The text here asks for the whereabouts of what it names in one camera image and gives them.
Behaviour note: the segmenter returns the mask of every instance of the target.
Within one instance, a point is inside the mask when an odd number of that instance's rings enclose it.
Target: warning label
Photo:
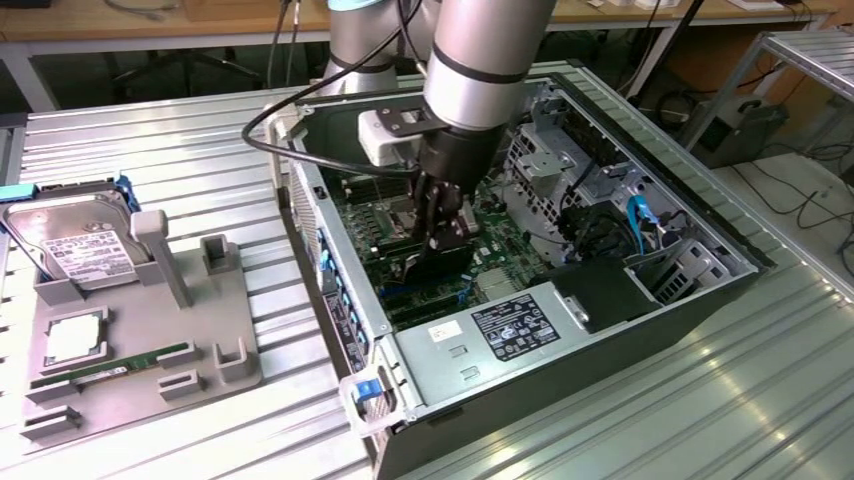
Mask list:
[[[502,362],[561,338],[532,295],[500,303],[472,316]]]
[[[75,282],[91,282],[134,271],[134,262],[113,230],[42,242]]]

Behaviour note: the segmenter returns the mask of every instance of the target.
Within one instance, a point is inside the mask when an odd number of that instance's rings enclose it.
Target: gray plastic holder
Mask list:
[[[158,379],[158,393],[167,402],[205,390],[205,381],[197,369]]]
[[[254,355],[246,350],[243,337],[238,338],[238,352],[223,354],[219,343],[214,344],[214,360],[223,382],[230,383],[253,375]]]
[[[197,347],[193,340],[185,341],[190,345],[185,350],[167,353],[158,357],[158,365],[163,368],[173,368],[190,362],[195,362],[202,358],[202,350]]]
[[[214,235],[201,239],[199,249],[173,254],[163,216],[158,213],[157,218],[149,217],[146,224],[139,221],[147,220],[146,216],[134,216],[137,237],[155,247],[151,251],[157,260],[137,265],[139,281],[87,291],[70,280],[37,285],[27,382],[31,387],[43,386],[23,395],[22,416],[27,420],[21,431],[33,440],[31,452],[233,394],[262,380],[238,245],[223,235]],[[187,308],[177,308],[173,299]],[[99,348],[46,371],[51,321],[93,311],[102,311],[110,320],[102,322]],[[51,372],[57,376],[93,364],[119,365],[121,359],[147,355],[177,343],[187,347],[149,357],[147,363],[137,360],[133,372],[110,373],[117,367],[105,365],[103,379],[79,373],[45,385]],[[119,404],[133,408],[117,409]]]
[[[25,419],[22,435],[39,440],[49,435],[74,430],[81,426],[81,414],[69,405],[53,408]]]

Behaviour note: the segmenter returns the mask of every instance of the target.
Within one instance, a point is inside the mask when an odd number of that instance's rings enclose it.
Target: hard drive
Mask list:
[[[126,177],[41,190],[15,187],[15,194],[0,189],[0,201],[11,202],[0,205],[0,224],[47,280],[69,278],[83,290],[137,280],[134,266],[150,262],[151,253],[131,236],[139,207]]]

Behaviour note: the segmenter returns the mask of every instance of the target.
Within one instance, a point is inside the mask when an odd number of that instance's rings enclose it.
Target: metal workbench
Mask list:
[[[781,244],[770,224],[752,219],[750,208],[593,75],[558,64],[538,70],[568,75],[780,266],[674,348],[410,477],[852,476],[851,288],[797,245]],[[21,181],[82,179],[123,168],[143,208],[170,215],[173,249],[213,232],[241,244],[267,382],[22,457],[13,385],[33,303],[21,278],[33,271],[13,251],[0,304],[10,325],[0,333],[0,477],[370,478],[274,207],[267,157],[238,139],[270,100],[241,94],[39,114],[26,134],[19,129],[11,137],[26,146]]]
[[[854,103],[854,30],[835,28],[813,32],[764,32],[718,90],[702,120],[692,123],[692,128],[682,134],[682,144],[689,150],[700,141],[721,106],[730,99],[765,52]]]

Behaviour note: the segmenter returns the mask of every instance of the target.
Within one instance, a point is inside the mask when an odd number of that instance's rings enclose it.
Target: open computer chassis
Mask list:
[[[470,249],[433,262],[457,275],[412,275],[406,181],[291,164],[286,224],[381,478],[672,346],[773,266],[564,77],[526,88],[470,199]],[[417,90],[311,100],[294,145],[367,162],[358,114],[421,102]]]

